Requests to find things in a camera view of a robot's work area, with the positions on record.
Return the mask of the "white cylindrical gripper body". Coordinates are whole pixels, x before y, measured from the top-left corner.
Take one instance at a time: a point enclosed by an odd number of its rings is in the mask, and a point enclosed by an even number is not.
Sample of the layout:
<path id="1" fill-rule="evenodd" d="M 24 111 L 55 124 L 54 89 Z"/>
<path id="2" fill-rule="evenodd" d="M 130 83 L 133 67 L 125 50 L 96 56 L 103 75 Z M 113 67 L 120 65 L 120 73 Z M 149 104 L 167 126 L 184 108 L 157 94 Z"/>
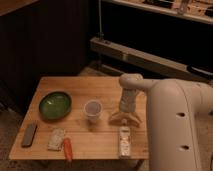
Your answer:
<path id="1" fill-rule="evenodd" d="M 123 89 L 119 109 L 125 113 L 133 113 L 136 109 L 137 90 Z"/>

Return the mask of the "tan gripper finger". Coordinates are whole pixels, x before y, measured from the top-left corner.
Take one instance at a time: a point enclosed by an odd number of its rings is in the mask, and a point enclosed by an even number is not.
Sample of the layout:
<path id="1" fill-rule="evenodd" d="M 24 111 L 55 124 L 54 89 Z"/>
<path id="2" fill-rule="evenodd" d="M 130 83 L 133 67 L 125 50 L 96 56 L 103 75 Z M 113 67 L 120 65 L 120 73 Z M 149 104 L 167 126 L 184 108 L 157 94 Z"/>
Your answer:
<path id="1" fill-rule="evenodd" d="M 108 123 L 111 125 L 121 125 L 123 119 L 123 114 L 120 112 L 116 112 L 109 117 Z"/>
<path id="2" fill-rule="evenodd" d="M 131 125 L 139 127 L 140 123 L 141 123 L 140 117 L 136 113 L 130 113 L 129 114 L 129 123 Z"/>

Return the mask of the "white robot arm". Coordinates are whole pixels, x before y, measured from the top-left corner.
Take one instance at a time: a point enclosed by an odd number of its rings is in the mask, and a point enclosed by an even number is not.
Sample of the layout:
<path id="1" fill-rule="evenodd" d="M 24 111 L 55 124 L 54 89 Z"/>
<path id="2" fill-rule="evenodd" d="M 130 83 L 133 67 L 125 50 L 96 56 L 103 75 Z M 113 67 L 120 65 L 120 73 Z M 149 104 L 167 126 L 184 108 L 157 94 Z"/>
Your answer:
<path id="1" fill-rule="evenodd" d="M 137 120 L 136 96 L 146 93 L 149 171 L 202 171 L 195 116 L 213 112 L 213 86 L 181 79 L 119 78 L 119 111 L 110 118 Z"/>

